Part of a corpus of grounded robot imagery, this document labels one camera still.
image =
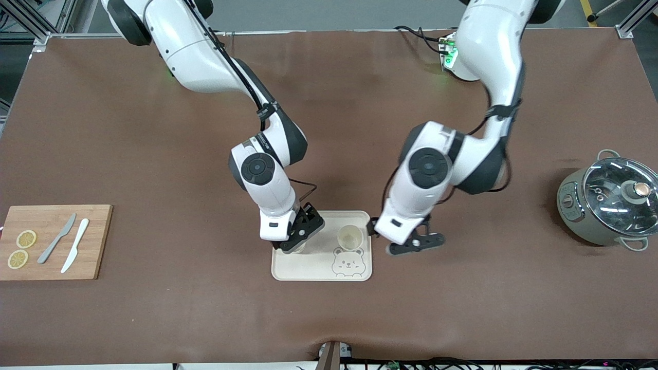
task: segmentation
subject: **lemon slice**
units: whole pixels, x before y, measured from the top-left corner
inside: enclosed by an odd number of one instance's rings
[[[37,242],[37,233],[32,230],[25,230],[18,235],[16,238],[16,245],[19,248],[29,248]]]
[[[7,265],[10,269],[15,270],[19,269],[28,262],[28,252],[24,250],[16,250],[9,255],[7,260]]]

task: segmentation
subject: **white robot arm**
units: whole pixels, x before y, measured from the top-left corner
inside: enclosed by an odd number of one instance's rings
[[[318,232],[324,221],[310,204],[299,206],[284,172],[304,158],[306,137],[253,71],[226,53],[204,20],[212,13],[211,0],[101,1],[123,38],[134,45],[152,38],[181,85],[203,93],[242,92],[256,103],[261,131],[234,147],[228,164],[259,206],[261,238],[291,253]]]
[[[481,79],[489,93],[484,136],[478,139],[431,121],[411,130],[384,209],[374,224],[376,233],[393,242],[389,254],[443,244],[441,234],[429,230],[419,234],[416,229],[428,227],[428,216],[448,185],[479,194],[491,191],[504,174],[507,140],[525,76],[521,36],[536,7],[546,12],[548,5],[550,18],[565,0],[542,1],[540,5],[536,0],[468,4],[455,38],[459,56],[454,69]]]

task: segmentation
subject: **brown tabletop mat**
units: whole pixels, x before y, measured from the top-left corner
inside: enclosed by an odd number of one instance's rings
[[[408,34],[225,41],[306,133],[287,172],[319,185],[318,209],[378,215],[412,127],[468,132],[486,110],[481,84],[440,72]],[[633,43],[611,28],[528,30],[522,48],[510,187],[435,208],[441,249],[393,258],[375,240],[370,280],[327,283],[270,275],[257,206],[226,165],[259,127],[246,96],[186,90],[153,46],[50,40],[0,140],[0,217],[114,213],[98,280],[0,283],[0,364],[302,360],[327,340],[386,359],[658,357],[658,245],[585,245],[555,208],[560,181],[600,149],[658,169],[658,107]]]

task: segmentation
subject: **clear cup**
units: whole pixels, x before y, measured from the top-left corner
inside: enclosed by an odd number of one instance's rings
[[[345,250],[355,250],[363,244],[363,232],[354,225],[345,225],[338,230],[338,245]]]

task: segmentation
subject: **rice cooker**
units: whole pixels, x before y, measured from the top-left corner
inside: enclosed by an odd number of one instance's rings
[[[612,156],[602,159],[601,155]],[[644,251],[658,232],[658,176],[645,165],[604,149],[597,161],[569,175],[557,192],[562,220],[600,246]],[[639,242],[638,248],[629,243]]]

